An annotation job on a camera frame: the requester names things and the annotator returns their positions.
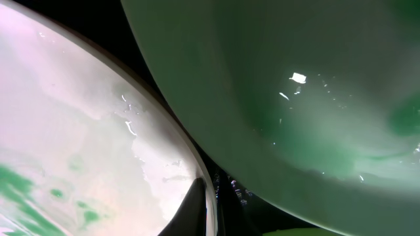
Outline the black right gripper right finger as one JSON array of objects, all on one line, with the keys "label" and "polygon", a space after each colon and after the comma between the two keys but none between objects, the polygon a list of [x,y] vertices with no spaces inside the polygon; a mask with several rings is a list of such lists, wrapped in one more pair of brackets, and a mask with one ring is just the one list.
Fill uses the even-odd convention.
[{"label": "black right gripper right finger", "polygon": [[258,236],[259,232],[245,216],[242,205],[229,183],[221,183],[219,187],[220,219],[222,235],[226,236]]}]

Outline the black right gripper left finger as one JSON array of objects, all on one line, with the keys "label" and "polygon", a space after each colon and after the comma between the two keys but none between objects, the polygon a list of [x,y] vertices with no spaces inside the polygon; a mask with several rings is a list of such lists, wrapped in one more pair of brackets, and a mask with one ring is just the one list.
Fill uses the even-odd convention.
[{"label": "black right gripper left finger", "polygon": [[205,236],[206,234],[205,183],[196,178],[179,209],[159,236]]}]

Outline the white plate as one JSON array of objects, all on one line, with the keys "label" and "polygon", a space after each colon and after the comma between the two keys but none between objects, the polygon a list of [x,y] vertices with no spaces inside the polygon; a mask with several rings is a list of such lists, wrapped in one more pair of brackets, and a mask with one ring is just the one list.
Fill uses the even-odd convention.
[{"label": "white plate", "polygon": [[1,2],[1,234],[158,235],[204,188],[205,165],[165,108],[67,29]]}]

